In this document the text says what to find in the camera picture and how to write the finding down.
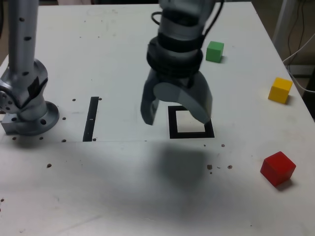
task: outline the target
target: green cube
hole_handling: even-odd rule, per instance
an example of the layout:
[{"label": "green cube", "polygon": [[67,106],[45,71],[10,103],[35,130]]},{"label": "green cube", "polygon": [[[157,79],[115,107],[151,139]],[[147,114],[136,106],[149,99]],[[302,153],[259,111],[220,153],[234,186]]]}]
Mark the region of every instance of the green cube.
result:
[{"label": "green cube", "polygon": [[221,62],[224,43],[211,41],[207,47],[206,60],[212,62]]}]

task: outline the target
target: black tape strip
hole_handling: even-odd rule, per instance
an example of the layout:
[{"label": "black tape strip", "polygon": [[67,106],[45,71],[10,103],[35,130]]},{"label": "black tape strip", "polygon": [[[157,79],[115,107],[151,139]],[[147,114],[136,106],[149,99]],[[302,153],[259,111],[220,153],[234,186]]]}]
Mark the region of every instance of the black tape strip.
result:
[{"label": "black tape strip", "polygon": [[190,41],[181,41],[174,38],[170,38],[162,33],[157,35],[158,43],[165,49],[176,52],[176,53],[186,53],[193,50],[200,49],[203,43],[203,37],[200,36],[197,39]]},{"label": "black tape strip", "polygon": [[176,111],[187,111],[183,106],[168,106],[168,124],[170,139],[198,139],[198,138],[214,138],[213,127],[211,121],[205,124],[205,132],[178,132]]},{"label": "black tape strip", "polygon": [[98,98],[99,97],[91,97],[89,112],[87,121],[85,123],[85,129],[83,134],[83,141],[84,142],[91,142],[93,138],[93,131],[97,113],[97,106],[98,106]]}]

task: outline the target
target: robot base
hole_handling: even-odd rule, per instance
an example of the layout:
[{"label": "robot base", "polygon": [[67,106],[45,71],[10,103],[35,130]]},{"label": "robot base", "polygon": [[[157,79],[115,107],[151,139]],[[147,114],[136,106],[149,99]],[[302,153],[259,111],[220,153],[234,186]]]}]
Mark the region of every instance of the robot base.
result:
[{"label": "robot base", "polygon": [[5,114],[2,126],[6,134],[38,135],[50,130],[59,120],[59,111],[55,104],[46,101],[47,112],[33,121],[20,120],[17,114]]}]

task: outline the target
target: red cube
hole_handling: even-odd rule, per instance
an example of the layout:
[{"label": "red cube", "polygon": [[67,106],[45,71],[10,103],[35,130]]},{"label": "red cube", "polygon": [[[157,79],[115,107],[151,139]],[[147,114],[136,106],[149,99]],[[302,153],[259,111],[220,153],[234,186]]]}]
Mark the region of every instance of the red cube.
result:
[{"label": "red cube", "polygon": [[295,167],[296,165],[279,151],[264,160],[260,172],[276,187],[291,178]]}]

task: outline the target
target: white square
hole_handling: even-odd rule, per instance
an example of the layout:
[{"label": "white square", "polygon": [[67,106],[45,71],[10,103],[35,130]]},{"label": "white square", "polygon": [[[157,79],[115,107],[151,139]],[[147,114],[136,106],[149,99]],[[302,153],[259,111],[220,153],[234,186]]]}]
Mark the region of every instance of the white square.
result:
[{"label": "white square", "polygon": [[176,111],[177,132],[205,132],[203,123],[197,121],[189,111]]}]

